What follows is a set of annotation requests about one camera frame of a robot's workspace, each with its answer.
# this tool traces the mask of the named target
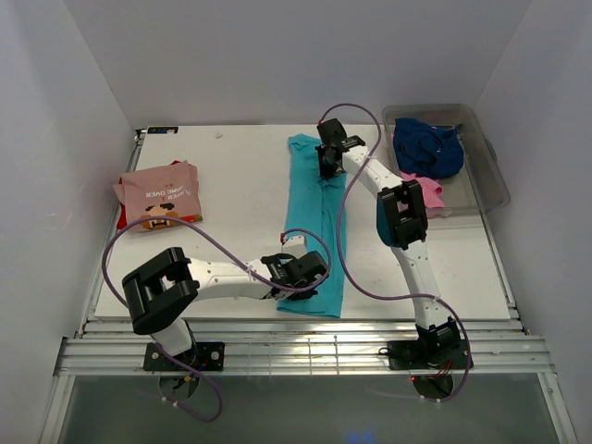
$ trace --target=teal cloth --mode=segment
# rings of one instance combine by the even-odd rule
[[[343,302],[343,268],[337,255],[335,236],[339,205],[345,192],[346,175],[333,179],[321,179],[318,169],[318,154],[315,147],[321,141],[314,137],[298,134],[288,139],[290,148],[290,196],[286,229],[306,228],[318,234],[327,244],[333,259],[328,279],[318,288],[318,294],[306,301],[280,301],[277,309],[282,312],[299,313],[312,316],[341,317]],[[343,253],[347,250],[346,215],[341,223]],[[309,252],[317,250],[325,260],[327,255],[320,243],[307,236]]]

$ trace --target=gray plastic container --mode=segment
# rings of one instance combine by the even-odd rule
[[[395,119],[416,118],[431,126],[457,127],[462,148],[464,166],[456,176],[439,181],[443,192],[440,196],[446,208],[427,209],[428,216],[459,216],[500,208],[510,202],[510,194],[501,177],[497,158],[486,141],[473,110],[467,105],[402,105],[387,106],[382,119],[387,133],[388,155],[391,168],[399,173],[392,136]]]

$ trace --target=gray wall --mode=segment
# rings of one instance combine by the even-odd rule
[[[61,0],[0,0],[0,440],[36,442],[133,131]]]
[[[592,441],[590,7],[533,2],[476,106],[512,195],[492,221],[502,261],[581,442]]]
[[[66,0],[136,128],[311,123],[343,101],[471,105],[529,3]]]

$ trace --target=white table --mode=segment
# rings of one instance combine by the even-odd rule
[[[346,126],[371,144],[372,126]],[[198,167],[203,222],[199,226],[243,260],[279,251],[288,203],[289,136],[316,136],[315,125],[180,127],[177,134],[148,134],[136,169],[188,160]],[[388,164],[388,143],[378,157]],[[376,202],[356,184],[347,202],[348,267],[365,288],[382,295],[407,293],[401,269],[376,234]],[[186,228],[129,233],[111,254],[108,271],[116,285],[136,266],[171,246],[187,256],[212,261],[226,257]],[[466,320],[509,319],[507,302],[480,216],[430,220],[428,251],[442,298]],[[187,318],[305,319],[276,310],[275,301],[223,299],[195,303]],[[104,284],[95,310],[99,319],[129,318]],[[358,293],[349,282],[341,318],[413,319],[413,306],[380,302]]]

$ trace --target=blue cloth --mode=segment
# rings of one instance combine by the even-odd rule
[[[341,317],[343,302],[343,268],[337,256],[335,236],[339,204],[345,192],[346,175],[333,179],[321,179],[318,169],[318,154],[315,147],[321,141],[298,134],[288,139],[290,148],[290,196],[286,229],[306,228],[316,233],[327,244],[333,259],[331,273],[318,288],[318,294],[306,301],[280,301],[277,309],[282,312],[312,316]],[[343,252],[346,252],[346,220],[341,222]],[[325,260],[323,247],[314,238],[307,236],[309,252],[317,250]]]
[[[415,118],[397,118],[393,145],[399,169],[431,179],[444,179],[463,167],[458,130],[433,128]]]

